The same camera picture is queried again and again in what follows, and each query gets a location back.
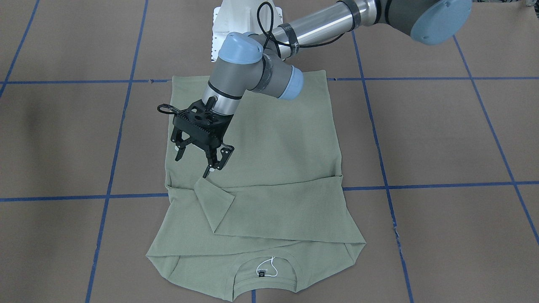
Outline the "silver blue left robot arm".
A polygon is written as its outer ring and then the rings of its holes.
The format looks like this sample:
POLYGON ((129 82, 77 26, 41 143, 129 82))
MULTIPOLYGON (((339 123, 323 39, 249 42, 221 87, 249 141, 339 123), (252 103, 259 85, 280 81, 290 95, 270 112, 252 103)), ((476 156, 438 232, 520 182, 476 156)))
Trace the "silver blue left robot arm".
POLYGON ((302 91, 302 71, 284 63, 300 50, 331 44, 360 26, 387 24, 425 45, 448 40, 466 23, 470 0, 339 0, 334 5, 291 23, 274 26, 271 4, 262 2, 270 13, 270 24, 261 33, 231 32, 218 52, 216 65, 204 94, 187 109, 159 105, 158 111, 173 115, 170 141, 179 161, 188 145, 204 151, 208 165, 203 177, 222 170, 233 146, 224 144, 228 126, 246 91, 283 100, 293 100, 302 91))

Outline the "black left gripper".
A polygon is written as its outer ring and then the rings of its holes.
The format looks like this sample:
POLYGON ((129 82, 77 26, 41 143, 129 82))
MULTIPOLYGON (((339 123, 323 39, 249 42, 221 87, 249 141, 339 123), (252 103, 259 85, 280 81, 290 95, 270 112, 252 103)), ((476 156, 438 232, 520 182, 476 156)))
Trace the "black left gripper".
POLYGON ((204 150, 208 161, 203 178, 212 171, 222 170, 235 150, 234 146, 224 143, 232 116, 212 111, 202 100, 183 110, 171 106, 170 113, 174 116, 170 141, 176 150, 175 161, 183 157, 189 144, 194 144, 204 150))

